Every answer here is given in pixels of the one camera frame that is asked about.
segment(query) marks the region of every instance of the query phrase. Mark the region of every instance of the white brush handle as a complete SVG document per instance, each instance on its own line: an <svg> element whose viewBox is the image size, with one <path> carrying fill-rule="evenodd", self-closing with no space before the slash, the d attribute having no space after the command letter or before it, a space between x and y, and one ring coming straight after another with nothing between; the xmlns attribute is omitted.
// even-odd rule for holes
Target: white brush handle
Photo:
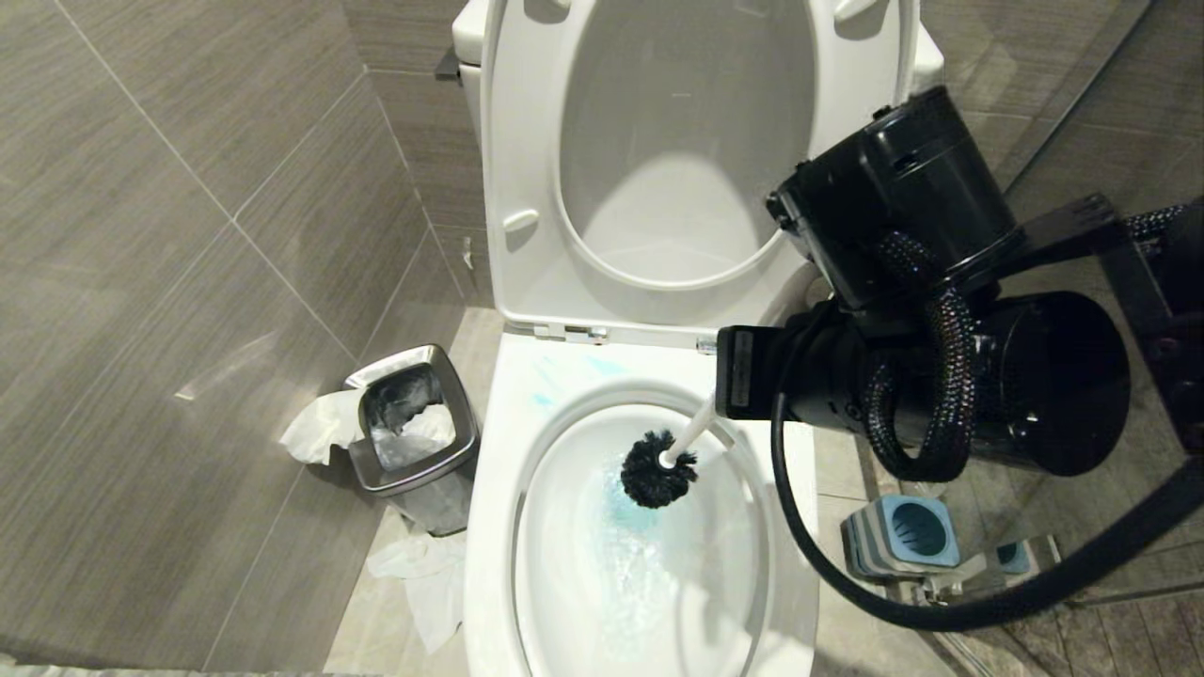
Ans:
<svg viewBox="0 0 1204 677"><path fill-rule="evenodd" d="M710 396L707 401L702 404L702 408L698 413L694 414L690 423L686 424L685 430L680 435L677 435L673 440L673 446L668 449L661 452L657 460L661 467L669 469L677 465L677 458L685 453L686 447L692 445L695 440L702 436L703 432L710 428L710 424L715 420L715 393L712 390Z"/></svg>

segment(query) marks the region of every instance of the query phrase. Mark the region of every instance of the tile floor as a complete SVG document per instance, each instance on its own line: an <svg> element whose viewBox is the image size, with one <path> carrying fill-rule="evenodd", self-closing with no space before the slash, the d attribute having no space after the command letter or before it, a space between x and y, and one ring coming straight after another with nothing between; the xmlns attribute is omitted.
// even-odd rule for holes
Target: tile floor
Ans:
<svg viewBox="0 0 1204 677"><path fill-rule="evenodd" d="M470 399L483 419L503 320L492 308L468 308L449 349ZM840 557L838 525L866 504L866 487L852 437L818 431L815 438L820 542L830 558ZM372 552L405 530L386 511ZM405 677L467 677L464 636L456 635L426 655L413 629L400 579L360 573L326 659L326 672L379 673ZM915 632L880 623L826 585L820 591L815 677L939 677L949 667Z"/></svg>

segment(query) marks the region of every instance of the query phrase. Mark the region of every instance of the toilet brush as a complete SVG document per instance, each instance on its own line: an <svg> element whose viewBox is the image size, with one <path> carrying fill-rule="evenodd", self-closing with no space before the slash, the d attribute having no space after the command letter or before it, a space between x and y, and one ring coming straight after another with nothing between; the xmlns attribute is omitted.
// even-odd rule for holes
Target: toilet brush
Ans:
<svg viewBox="0 0 1204 677"><path fill-rule="evenodd" d="M694 464L698 458L686 451L715 420L715 394L703 402L698 413L690 419L681 436L674 438L667 429L649 430L643 440L632 445L622 461L622 490L647 508L665 507L680 499L698 479Z"/></svg>

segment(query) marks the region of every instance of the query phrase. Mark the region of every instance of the trash can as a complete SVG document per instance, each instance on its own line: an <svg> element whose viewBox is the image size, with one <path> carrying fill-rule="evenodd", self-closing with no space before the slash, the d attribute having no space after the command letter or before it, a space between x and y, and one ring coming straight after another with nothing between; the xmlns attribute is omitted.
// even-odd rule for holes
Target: trash can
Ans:
<svg viewBox="0 0 1204 677"><path fill-rule="evenodd" d="M385 358L360 400L365 438L348 448L365 491L382 498L432 536L468 525L480 432L443 348L430 345ZM455 438L441 448L409 445L402 428L427 406L447 406Z"/></svg>

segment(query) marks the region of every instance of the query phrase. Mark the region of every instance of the toilet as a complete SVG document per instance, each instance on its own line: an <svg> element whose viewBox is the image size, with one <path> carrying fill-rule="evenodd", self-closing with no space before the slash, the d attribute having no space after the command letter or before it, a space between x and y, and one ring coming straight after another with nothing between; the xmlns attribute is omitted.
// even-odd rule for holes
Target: toilet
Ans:
<svg viewBox="0 0 1204 677"><path fill-rule="evenodd" d="M472 0L454 25L507 319L465 573L471 673L807 675L819 579L769 429L720 419L659 511L619 483L714 388L720 326L797 311L818 271L763 196L937 84L915 0ZM811 431L786 430L816 524Z"/></svg>

